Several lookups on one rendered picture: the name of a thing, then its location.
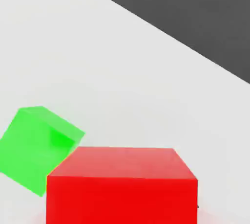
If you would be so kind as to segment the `small green cube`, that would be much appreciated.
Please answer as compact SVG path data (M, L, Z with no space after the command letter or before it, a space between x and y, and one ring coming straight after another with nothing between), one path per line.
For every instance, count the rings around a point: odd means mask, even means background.
M19 108L0 138L0 172L43 196L47 175L83 136L84 131L43 106Z

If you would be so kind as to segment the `small red cube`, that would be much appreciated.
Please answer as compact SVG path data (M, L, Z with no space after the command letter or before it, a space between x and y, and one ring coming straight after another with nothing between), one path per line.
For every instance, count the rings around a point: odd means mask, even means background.
M197 211L172 148L78 147L47 176L46 224L197 224Z

